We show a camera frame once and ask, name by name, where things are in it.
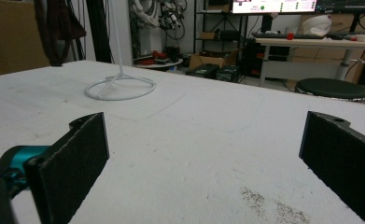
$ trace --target black stool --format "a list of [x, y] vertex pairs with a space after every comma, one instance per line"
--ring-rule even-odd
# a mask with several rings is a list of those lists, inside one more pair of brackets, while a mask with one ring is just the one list
[[307, 78], [296, 83], [295, 92], [333, 99], [365, 103], [365, 88], [330, 78]]

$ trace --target white tabletop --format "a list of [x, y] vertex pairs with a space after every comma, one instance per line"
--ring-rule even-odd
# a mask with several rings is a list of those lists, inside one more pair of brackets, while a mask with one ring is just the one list
[[[71, 223], [361, 223], [299, 158], [307, 111], [365, 134], [365, 105], [139, 68], [151, 94], [84, 95], [116, 65], [77, 62], [0, 76], [0, 157], [51, 145], [68, 123], [105, 112], [110, 159]], [[39, 223], [29, 191], [20, 223]]]
[[257, 38], [257, 43], [263, 46], [332, 48], [332, 49], [365, 49], [365, 42], [350, 40], [323, 40], [323, 39], [277, 39]]

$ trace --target electronic equipment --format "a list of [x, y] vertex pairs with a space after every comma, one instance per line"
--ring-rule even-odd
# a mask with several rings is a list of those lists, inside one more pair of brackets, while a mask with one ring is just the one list
[[316, 10], [317, 0], [232, 0], [233, 14], [294, 14], [308, 13]]
[[68, 223], [109, 158], [104, 114], [69, 123], [52, 146], [16, 146], [0, 159], [0, 223], [18, 223], [11, 199], [30, 189], [42, 223]]
[[365, 13], [365, 1], [317, 0], [316, 12], [322, 13]]
[[219, 65], [206, 63], [202, 64], [192, 70], [188, 71], [186, 75], [192, 77], [205, 77], [209, 79], [216, 79], [217, 77], [217, 70], [219, 69]]

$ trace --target monitor screen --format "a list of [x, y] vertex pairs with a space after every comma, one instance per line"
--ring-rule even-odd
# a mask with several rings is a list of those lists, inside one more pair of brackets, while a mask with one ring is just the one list
[[365, 1], [317, 0], [316, 11], [324, 13], [365, 13]]
[[232, 0], [235, 14], [293, 14], [315, 12], [317, 0]]

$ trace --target shelving unit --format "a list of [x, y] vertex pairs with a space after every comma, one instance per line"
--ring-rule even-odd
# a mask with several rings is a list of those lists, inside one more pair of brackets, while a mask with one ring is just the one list
[[[247, 22], [248, 22], [248, 16], [246, 15], [233, 15], [229, 12], [206, 12], [202, 10], [207, 9], [207, 0], [194, 0], [194, 31], [193, 31], [193, 51], [196, 52], [197, 50], [197, 42], [202, 42], [202, 49], [205, 50], [205, 42], [206, 41], [212, 41], [212, 42], [218, 42], [221, 45], [221, 50], [224, 51], [224, 46], [226, 42], [234, 42], [235, 47], [238, 49], [240, 46], [244, 45], [245, 42], [245, 36], [246, 36], [246, 29], [247, 29]], [[236, 28], [236, 25], [233, 24], [233, 22], [230, 20], [231, 17], [238, 17], [238, 27]], [[208, 21], [215, 22], [215, 24], [211, 25], [210, 28], [208, 28]], [[199, 38], [200, 32], [215, 32], [216, 29], [219, 29], [220, 31], [226, 30], [227, 27], [231, 27], [233, 30], [238, 31], [240, 38], [238, 40], [230, 41], [230, 40], [222, 40], [222, 39], [202, 39]]]

